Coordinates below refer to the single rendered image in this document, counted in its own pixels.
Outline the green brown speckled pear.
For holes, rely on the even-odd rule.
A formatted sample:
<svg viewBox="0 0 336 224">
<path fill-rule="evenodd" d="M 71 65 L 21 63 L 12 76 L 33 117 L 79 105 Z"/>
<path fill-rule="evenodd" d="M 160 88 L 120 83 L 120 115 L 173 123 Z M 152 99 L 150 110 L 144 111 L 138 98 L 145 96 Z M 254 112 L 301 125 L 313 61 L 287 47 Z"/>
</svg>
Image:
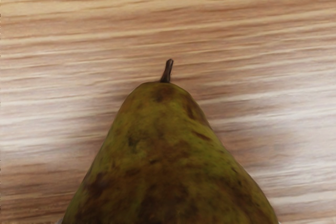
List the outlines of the green brown speckled pear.
<svg viewBox="0 0 336 224">
<path fill-rule="evenodd" d="M 280 224 L 172 67 L 127 96 L 62 224 Z"/>
</svg>

